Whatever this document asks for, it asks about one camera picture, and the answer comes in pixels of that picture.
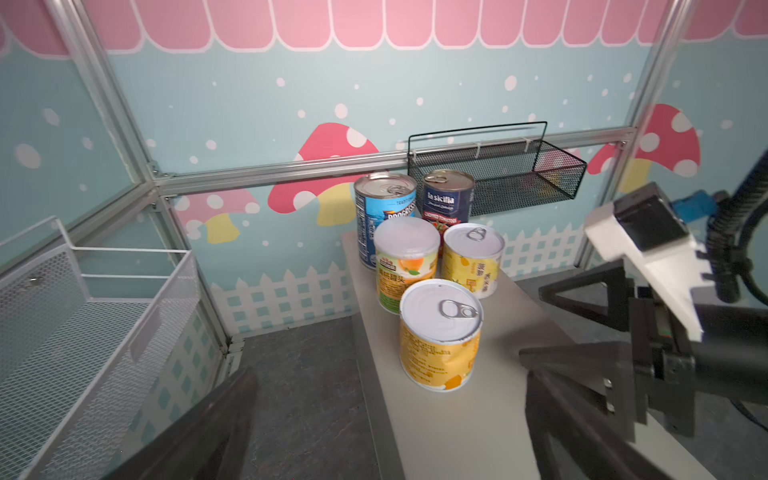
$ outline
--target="can label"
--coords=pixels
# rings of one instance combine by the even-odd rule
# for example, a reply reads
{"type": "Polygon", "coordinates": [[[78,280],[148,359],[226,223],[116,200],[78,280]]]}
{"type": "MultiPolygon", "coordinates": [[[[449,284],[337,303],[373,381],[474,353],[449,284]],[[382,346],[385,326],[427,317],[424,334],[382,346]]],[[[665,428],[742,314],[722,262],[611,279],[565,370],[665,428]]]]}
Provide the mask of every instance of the can label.
{"type": "Polygon", "coordinates": [[[400,320],[400,362],[418,384],[431,390],[453,390],[462,386],[475,366],[480,332],[455,345],[433,343],[416,335],[400,320]]]}
{"type": "Polygon", "coordinates": [[[357,211],[357,247],[360,259],[368,268],[376,268],[373,232],[384,221],[395,217],[413,217],[416,213],[415,190],[404,197],[370,198],[355,195],[357,211]]]}
{"type": "Polygon", "coordinates": [[[424,186],[424,211],[422,217],[440,232],[441,249],[442,235],[457,223],[469,221],[469,211],[472,207],[473,189],[458,192],[444,192],[429,185],[424,186]]]}
{"type": "Polygon", "coordinates": [[[445,245],[442,277],[465,287],[478,298],[485,298],[496,291],[501,262],[502,252],[493,258],[468,258],[445,245]]]}
{"type": "Polygon", "coordinates": [[[379,303],[391,313],[400,313],[400,298],[416,282],[435,278],[437,251],[423,258],[398,258],[376,252],[376,292],[379,303]]]}

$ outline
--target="orange fruit illustration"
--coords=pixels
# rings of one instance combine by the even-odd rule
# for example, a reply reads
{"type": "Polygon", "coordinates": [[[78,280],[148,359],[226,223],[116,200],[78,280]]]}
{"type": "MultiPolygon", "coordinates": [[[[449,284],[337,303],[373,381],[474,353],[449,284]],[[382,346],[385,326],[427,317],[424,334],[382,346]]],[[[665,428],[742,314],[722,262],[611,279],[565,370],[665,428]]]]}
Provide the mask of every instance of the orange fruit illustration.
{"type": "Polygon", "coordinates": [[[398,260],[398,263],[400,263],[400,266],[403,270],[414,270],[416,272],[419,271],[419,269],[424,264],[423,258],[401,258],[398,260]]]}

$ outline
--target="white can lid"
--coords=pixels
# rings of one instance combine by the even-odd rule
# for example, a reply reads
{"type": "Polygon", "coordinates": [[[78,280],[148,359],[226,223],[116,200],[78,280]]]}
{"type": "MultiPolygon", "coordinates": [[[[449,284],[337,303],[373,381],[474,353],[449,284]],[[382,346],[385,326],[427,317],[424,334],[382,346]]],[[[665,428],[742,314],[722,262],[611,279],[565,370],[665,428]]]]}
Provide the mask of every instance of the white can lid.
{"type": "Polygon", "coordinates": [[[443,238],[462,257],[491,258],[504,249],[504,237],[480,223],[457,223],[445,231],[443,238]]]}
{"type": "Polygon", "coordinates": [[[376,249],[398,258],[423,258],[440,247],[434,225],[416,217],[384,220],[373,232],[376,249]]]}
{"type": "Polygon", "coordinates": [[[482,305],[458,283],[422,280],[402,295],[400,316],[423,339],[459,342],[482,325],[482,305]]]}

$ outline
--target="white wire basket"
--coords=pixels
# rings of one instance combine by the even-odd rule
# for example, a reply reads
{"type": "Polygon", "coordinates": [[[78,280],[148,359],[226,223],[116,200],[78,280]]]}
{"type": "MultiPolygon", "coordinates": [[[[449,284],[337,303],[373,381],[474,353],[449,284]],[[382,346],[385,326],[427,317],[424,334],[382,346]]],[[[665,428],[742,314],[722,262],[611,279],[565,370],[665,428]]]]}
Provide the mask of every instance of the white wire basket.
{"type": "Polygon", "coordinates": [[[100,478],[200,299],[188,250],[54,247],[0,278],[0,479],[100,478]],[[83,274],[75,252],[180,253],[170,276],[83,274]],[[164,279],[152,299],[93,298],[85,278],[164,279]]]}

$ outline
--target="black cable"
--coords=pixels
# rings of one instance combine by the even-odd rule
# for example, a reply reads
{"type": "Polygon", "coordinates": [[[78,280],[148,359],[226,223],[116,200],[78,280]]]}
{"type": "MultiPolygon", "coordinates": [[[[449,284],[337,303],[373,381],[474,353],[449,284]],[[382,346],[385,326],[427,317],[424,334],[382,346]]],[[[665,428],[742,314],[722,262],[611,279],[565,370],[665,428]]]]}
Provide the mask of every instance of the black cable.
{"type": "MultiPolygon", "coordinates": [[[[768,199],[765,199],[760,204],[760,206],[756,208],[754,212],[752,212],[750,217],[746,219],[744,227],[741,229],[741,235],[739,235],[739,248],[742,249],[745,255],[747,253],[746,249],[752,240],[752,235],[755,229],[760,224],[760,221],[766,216],[766,214],[768,214],[768,199]]],[[[744,271],[739,272],[739,274],[741,275],[741,280],[744,281],[744,286],[746,289],[749,290],[750,293],[752,293],[752,295],[760,302],[768,305],[768,295],[766,295],[757,286],[755,279],[752,278],[752,272],[750,272],[748,269],[745,269],[744,271]]]]}
{"type": "Polygon", "coordinates": [[[730,402],[733,404],[733,407],[738,411],[738,413],[744,415],[747,420],[768,432],[768,427],[766,427],[752,412],[750,412],[746,405],[744,405],[740,400],[731,400],[730,402]]]}
{"type": "Polygon", "coordinates": [[[735,237],[744,220],[768,192],[768,151],[757,161],[730,200],[725,200],[707,225],[707,253],[712,266],[717,298],[725,303],[739,300],[737,272],[729,261],[735,237]]]}

